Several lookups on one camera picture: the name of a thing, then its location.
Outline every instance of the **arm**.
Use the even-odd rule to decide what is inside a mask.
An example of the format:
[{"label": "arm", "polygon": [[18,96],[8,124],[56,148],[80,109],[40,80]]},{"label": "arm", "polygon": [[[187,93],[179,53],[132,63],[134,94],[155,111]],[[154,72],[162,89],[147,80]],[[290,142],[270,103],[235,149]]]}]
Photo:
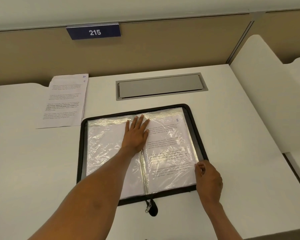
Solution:
[{"label": "arm", "polygon": [[218,240],[242,240],[219,202],[223,187],[220,173],[208,160],[204,160],[195,165],[195,176],[200,201]]},{"label": "arm", "polygon": [[94,173],[80,181],[55,213],[29,240],[106,239],[120,199],[124,177],[132,157],[146,143],[149,120],[143,115],[126,123],[119,152]]}]

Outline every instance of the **gray metal frame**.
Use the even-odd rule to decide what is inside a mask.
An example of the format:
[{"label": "gray metal frame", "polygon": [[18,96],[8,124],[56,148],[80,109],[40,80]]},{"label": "gray metal frame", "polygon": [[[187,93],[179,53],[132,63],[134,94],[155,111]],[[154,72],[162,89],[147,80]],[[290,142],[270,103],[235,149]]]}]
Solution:
[{"label": "gray metal frame", "polygon": [[[136,81],[136,80],[148,80],[148,79],[156,79],[156,78],[163,78],[163,77],[175,77],[175,76],[187,76],[187,75],[198,75],[200,82],[203,86],[203,89],[195,90],[195,91],[183,91],[183,92],[171,92],[171,93],[165,93],[165,94],[156,94],[156,95],[147,95],[147,96],[137,96],[137,97],[129,97],[129,98],[121,98],[119,95],[119,82],[128,82],[128,81]],[[128,80],[118,80],[115,82],[115,95],[116,100],[128,100],[128,99],[139,99],[139,98],[149,98],[149,97],[157,97],[157,96],[165,96],[165,95],[172,95],[172,94],[180,94],[180,93],[190,93],[190,92],[203,92],[208,91],[208,87],[204,81],[204,78],[202,77],[200,72],[197,73],[187,73],[187,74],[179,74],[179,75],[171,75],[171,76],[156,76],[156,77],[145,77],[145,78],[138,78],[138,79],[128,79]]]}]

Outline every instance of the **person's left hand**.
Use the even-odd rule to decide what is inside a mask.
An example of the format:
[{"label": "person's left hand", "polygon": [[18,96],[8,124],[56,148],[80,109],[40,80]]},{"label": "person's left hand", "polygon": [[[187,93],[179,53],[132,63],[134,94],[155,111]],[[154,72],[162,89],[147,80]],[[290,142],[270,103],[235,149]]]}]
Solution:
[{"label": "person's left hand", "polygon": [[122,140],[121,148],[131,149],[134,154],[140,152],[143,149],[149,135],[149,130],[147,129],[145,131],[145,129],[150,120],[147,119],[143,123],[143,125],[141,125],[142,121],[143,121],[143,114],[140,116],[139,120],[138,120],[138,116],[136,116],[131,123],[130,129],[129,129],[130,122],[127,121],[126,130]]}]

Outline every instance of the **person's right arm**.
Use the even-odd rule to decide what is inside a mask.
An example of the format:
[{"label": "person's right arm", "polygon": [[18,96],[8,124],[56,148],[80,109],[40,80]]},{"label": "person's right arm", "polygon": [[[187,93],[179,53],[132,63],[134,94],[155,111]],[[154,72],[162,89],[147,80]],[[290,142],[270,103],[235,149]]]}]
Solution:
[{"label": "person's right arm", "polygon": [[218,240],[242,240],[219,202],[223,187],[220,173],[208,160],[204,160],[195,165],[195,177],[200,201]]}]

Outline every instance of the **white divider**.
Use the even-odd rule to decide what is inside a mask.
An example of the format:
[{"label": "white divider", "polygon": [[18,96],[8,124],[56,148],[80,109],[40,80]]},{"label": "white divider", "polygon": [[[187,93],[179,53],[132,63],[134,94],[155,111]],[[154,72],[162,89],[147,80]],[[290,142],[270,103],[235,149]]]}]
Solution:
[{"label": "white divider", "polygon": [[259,35],[246,41],[230,67],[280,151],[299,150],[300,84],[288,68]]}]

